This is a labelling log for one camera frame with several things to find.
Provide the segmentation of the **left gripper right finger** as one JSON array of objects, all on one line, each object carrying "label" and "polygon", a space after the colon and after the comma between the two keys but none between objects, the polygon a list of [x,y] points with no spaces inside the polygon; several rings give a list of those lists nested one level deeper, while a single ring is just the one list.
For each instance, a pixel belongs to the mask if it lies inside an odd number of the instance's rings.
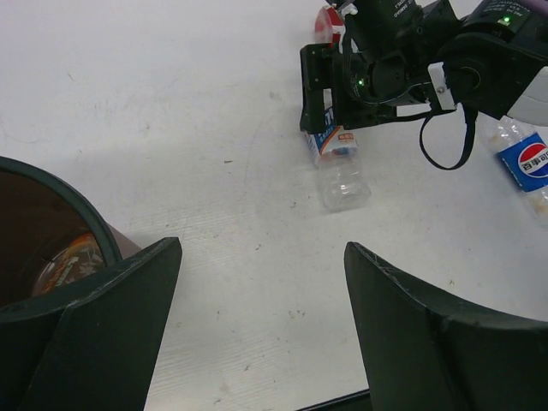
[{"label": "left gripper right finger", "polygon": [[344,269],[373,409],[546,409],[546,322],[464,300],[356,242]]}]

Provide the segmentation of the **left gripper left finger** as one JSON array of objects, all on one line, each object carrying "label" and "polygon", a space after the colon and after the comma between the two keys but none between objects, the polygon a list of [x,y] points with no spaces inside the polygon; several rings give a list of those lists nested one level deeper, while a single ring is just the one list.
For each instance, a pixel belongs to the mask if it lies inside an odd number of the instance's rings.
[{"label": "left gripper left finger", "polygon": [[3,410],[141,410],[182,261],[175,237],[1,310]]}]

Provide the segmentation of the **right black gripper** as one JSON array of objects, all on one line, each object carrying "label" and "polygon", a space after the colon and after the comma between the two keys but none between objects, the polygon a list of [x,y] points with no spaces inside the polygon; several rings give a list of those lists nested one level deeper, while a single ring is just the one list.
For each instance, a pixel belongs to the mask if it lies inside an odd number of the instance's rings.
[{"label": "right black gripper", "polygon": [[460,21],[448,1],[335,1],[344,24],[332,43],[300,50],[303,132],[325,130],[324,90],[333,86],[335,121],[345,128],[398,122],[400,106],[440,106],[428,66]]}]

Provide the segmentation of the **orange juice plastic bottle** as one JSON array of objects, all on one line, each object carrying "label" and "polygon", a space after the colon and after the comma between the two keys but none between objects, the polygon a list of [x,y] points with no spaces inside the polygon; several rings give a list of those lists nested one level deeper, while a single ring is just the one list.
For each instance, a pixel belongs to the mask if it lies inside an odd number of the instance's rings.
[{"label": "orange juice plastic bottle", "polygon": [[51,259],[39,273],[32,296],[44,295],[104,268],[103,255],[95,237],[85,233]]}]

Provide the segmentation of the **clear water bottle blue label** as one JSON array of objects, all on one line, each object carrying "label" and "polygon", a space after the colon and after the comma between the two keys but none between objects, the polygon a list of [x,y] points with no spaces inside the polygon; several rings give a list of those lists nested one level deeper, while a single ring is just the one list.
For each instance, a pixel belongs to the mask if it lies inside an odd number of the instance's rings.
[{"label": "clear water bottle blue label", "polygon": [[354,134],[335,123],[331,90],[323,91],[325,130],[306,133],[313,164],[317,169],[317,187],[327,211],[360,208],[371,195],[363,175],[359,145]]}]

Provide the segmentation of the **pepsi plastic bottle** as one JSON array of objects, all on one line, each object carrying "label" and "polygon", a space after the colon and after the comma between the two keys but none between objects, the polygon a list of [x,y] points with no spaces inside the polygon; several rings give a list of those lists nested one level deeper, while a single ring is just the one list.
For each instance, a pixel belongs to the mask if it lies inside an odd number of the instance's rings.
[{"label": "pepsi plastic bottle", "polygon": [[516,187],[528,212],[547,225],[547,140],[510,117],[480,118],[483,141]]}]

